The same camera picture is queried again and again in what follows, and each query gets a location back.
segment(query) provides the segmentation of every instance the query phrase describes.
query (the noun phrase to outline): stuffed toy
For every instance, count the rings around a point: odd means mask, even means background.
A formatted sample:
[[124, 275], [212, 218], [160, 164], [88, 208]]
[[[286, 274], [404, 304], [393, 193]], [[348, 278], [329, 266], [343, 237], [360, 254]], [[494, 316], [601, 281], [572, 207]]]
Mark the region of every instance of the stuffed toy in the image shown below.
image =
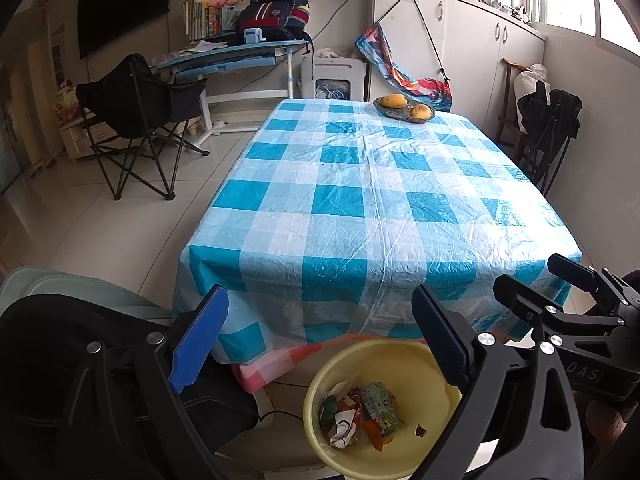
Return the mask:
[[215, 7], [216, 9], [221, 9], [225, 5], [235, 5], [238, 2], [242, 2], [243, 0], [209, 0], [209, 7]]

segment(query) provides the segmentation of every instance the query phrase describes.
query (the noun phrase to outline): fruit bowl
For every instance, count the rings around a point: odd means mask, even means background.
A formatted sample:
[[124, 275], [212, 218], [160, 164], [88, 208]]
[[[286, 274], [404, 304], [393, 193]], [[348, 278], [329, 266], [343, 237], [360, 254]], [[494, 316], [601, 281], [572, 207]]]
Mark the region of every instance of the fruit bowl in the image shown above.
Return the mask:
[[427, 121], [431, 121], [436, 116], [435, 110], [429, 105], [425, 105], [431, 112], [431, 115], [428, 118], [419, 119], [416, 117], [410, 117], [409, 113], [411, 112], [411, 108], [415, 105], [424, 104], [419, 101], [414, 101], [413, 99], [407, 99], [408, 103], [404, 108], [388, 108], [382, 105], [381, 100], [382, 97], [377, 98], [373, 101], [373, 105], [380, 111], [380, 113], [392, 119], [398, 119], [399, 121], [405, 121], [407, 123], [425, 123]]

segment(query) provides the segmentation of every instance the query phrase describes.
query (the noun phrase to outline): black camping chair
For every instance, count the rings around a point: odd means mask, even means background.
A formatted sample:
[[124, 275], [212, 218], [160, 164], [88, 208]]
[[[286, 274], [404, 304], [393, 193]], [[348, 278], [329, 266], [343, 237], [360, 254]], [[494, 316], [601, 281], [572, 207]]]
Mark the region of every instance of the black camping chair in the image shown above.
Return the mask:
[[[119, 200], [122, 197], [122, 190], [127, 183], [129, 175], [159, 193], [165, 199], [172, 200], [175, 198], [175, 177], [182, 149], [188, 148], [203, 156], [209, 155], [209, 152], [184, 140], [189, 119], [200, 115], [199, 96], [206, 84], [206, 80], [185, 84], [165, 83], [152, 74], [145, 58], [141, 54], [129, 54], [100, 81], [78, 85], [76, 94], [82, 110], [84, 126], [91, 140], [92, 150], [95, 152], [102, 173], [113, 193], [114, 200]], [[113, 128], [116, 131], [116, 135], [95, 142], [91, 127], [86, 120], [85, 108], [91, 110], [98, 120], [104, 121]], [[179, 136], [175, 131], [182, 122], [184, 122], [184, 128]], [[167, 123], [175, 123], [175, 126], [169, 130], [165, 127]], [[159, 129], [166, 131], [166, 134], [159, 135], [156, 132]], [[118, 137], [129, 139], [129, 145], [124, 149], [108, 146], [110, 142], [113, 142]], [[140, 139], [142, 142], [134, 145], [134, 141]], [[154, 146], [155, 139], [163, 141], [163, 145], [158, 151]], [[151, 155], [140, 153], [145, 142], [148, 142]], [[171, 185], [167, 182], [158, 159], [158, 155], [166, 143], [178, 147]], [[123, 162], [113, 158], [113, 155], [122, 153], [124, 153]], [[156, 162], [165, 191], [158, 189], [133, 172], [133, 165], [139, 156], [152, 158]], [[102, 158], [108, 158], [120, 168], [120, 177], [115, 189], [104, 169]]]
[[[530, 181], [540, 187], [543, 196], [556, 179], [569, 142], [578, 136], [578, 114], [582, 109], [580, 98], [564, 90], [552, 90], [549, 99], [551, 104], [546, 103], [544, 83], [538, 81], [535, 92], [518, 100], [522, 125], [529, 137], [529, 153], [522, 153], [520, 167]], [[562, 153], [547, 185], [551, 165], [560, 150]]]

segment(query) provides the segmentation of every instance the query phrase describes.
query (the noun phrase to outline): cable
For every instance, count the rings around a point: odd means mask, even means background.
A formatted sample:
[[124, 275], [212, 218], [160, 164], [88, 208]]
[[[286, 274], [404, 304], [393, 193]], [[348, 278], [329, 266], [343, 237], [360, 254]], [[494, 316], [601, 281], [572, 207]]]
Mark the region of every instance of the cable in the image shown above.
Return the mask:
[[[350, 1], [351, 0], [344, 0], [343, 3], [341, 3], [340, 6], [337, 9], [335, 9], [335, 12], [331, 15], [331, 17], [329, 18], [329, 21], [324, 24], [324, 27], [320, 29], [320, 32], [318, 32], [314, 37], [311, 38], [312, 41], [315, 40], [318, 36], [320, 36], [320, 34], [322, 34], [324, 32], [324, 30], [329, 26], [329, 23], [331, 23], [332, 19], [335, 18], [335, 15], [338, 14], [338, 12], [340, 12], [340, 9], [343, 8]], [[262, 74], [260, 77], [257, 77], [256, 79], [254, 79], [252, 81], [249, 81], [247, 84], [242, 85], [238, 90], [236, 90], [234, 92], [234, 94], [237, 94], [239, 91], [244, 90], [249, 85], [252, 85], [253, 83], [260, 81], [260, 79], [267, 77], [271, 72], [276, 70], [277, 67], [279, 67], [279, 65], [274, 66], [271, 70], [269, 70], [265, 74]], [[214, 105], [214, 106], [210, 107], [209, 110], [213, 110], [213, 108], [216, 108], [216, 107], [220, 106], [221, 104], [222, 103], [218, 103], [217, 105]]]
[[304, 384], [279, 383], [278, 381], [271, 381], [269, 384], [282, 384], [283, 386], [295, 386], [297, 388], [309, 388], [309, 386], [305, 386]]
[[271, 415], [273, 413], [283, 413], [284, 415], [294, 416], [297, 420], [300, 420], [302, 422], [305, 421], [301, 416], [297, 416], [297, 415], [294, 415], [293, 413], [289, 413], [289, 412], [283, 412], [282, 410], [271, 410], [270, 412], [267, 412], [263, 416], [258, 418], [258, 420], [263, 421], [265, 418], [267, 418], [269, 415]]
[[338, 14], [338, 12], [340, 12], [340, 9], [343, 8], [346, 4], [348, 4], [351, 0], [345, 0], [340, 7], [338, 7], [337, 9], [335, 9], [335, 12], [331, 15], [331, 17], [329, 18], [329, 21], [326, 22], [326, 25], [320, 29], [320, 32], [318, 32], [313, 38], [312, 40], [314, 40], [315, 38], [317, 38], [318, 36], [320, 36], [320, 34], [322, 34], [324, 32], [324, 30], [329, 26], [329, 23], [331, 23], [331, 20], [334, 19], [335, 15]]

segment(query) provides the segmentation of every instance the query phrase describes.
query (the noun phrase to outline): desk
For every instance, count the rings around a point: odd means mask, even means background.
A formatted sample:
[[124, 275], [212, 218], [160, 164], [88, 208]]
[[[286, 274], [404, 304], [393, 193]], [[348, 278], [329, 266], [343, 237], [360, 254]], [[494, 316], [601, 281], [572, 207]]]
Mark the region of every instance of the desk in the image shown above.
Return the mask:
[[255, 68], [258, 66], [275, 66], [283, 57], [287, 58], [287, 87], [285, 89], [254, 90], [248, 92], [235, 92], [233, 94], [207, 95], [204, 90], [200, 95], [200, 107], [206, 131], [194, 142], [200, 146], [212, 134], [236, 131], [236, 128], [214, 128], [211, 122], [209, 105], [213, 103], [224, 103], [229, 101], [240, 101], [244, 99], [264, 99], [282, 97], [293, 99], [293, 75], [292, 75], [292, 54], [305, 45], [305, 41], [267, 41], [263, 43], [242, 44], [217, 48], [208, 52], [198, 52], [187, 54], [159, 63], [152, 67], [156, 72], [171, 70], [175, 74], [176, 80], [188, 77], [202, 79], [204, 76], [215, 73], [231, 72], [233, 70], [244, 70], [245, 68]]

